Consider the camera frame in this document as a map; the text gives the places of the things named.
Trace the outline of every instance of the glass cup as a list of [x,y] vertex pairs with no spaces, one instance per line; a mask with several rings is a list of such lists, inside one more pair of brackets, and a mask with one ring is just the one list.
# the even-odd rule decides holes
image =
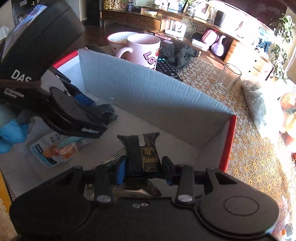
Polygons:
[[241,71],[230,63],[226,63],[224,69],[216,82],[217,90],[226,95],[241,77]]

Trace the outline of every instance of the black cloth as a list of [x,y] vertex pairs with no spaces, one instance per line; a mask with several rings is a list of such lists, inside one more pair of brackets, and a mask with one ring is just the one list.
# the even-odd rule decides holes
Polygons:
[[161,55],[165,56],[171,62],[173,69],[181,71],[191,57],[196,57],[198,52],[184,43],[173,43],[160,50]]

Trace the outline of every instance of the purple vase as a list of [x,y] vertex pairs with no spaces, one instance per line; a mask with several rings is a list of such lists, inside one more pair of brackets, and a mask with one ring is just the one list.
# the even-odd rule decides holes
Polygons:
[[215,55],[221,57],[223,54],[224,54],[224,46],[222,44],[222,40],[226,38],[225,35],[222,35],[220,38],[219,38],[219,41],[217,43],[214,43],[212,45],[212,51]]

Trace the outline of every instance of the floral patterned tablecloth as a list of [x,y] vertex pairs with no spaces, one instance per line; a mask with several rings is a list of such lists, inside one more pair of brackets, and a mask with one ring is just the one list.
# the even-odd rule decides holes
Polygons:
[[[108,46],[101,48],[112,55]],[[180,76],[185,84],[221,101],[237,115],[227,173],[268,194],[276,201],[280,201],[283,195],[289,203],[290,222],[294,223],[296,168],[291,153],[280,135],[277,145],[271,144],[267,138],[261,138],[250,116],[241,81],[229,95],[223,95],[216,90],[215,82],[220,74],[219,68],[192,58]]]

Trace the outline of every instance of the mug handle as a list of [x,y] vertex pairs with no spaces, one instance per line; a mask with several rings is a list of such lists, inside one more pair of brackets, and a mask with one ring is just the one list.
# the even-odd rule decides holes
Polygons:
[[125,52],[130,52],[130,53],[132,53],[132,52],[133,52],[133,49],[130,48],[130,47],[122,48],[121,50],[118,51],[118,53],[115,55],[115,57],[116,57],[116,58],[120,58]]

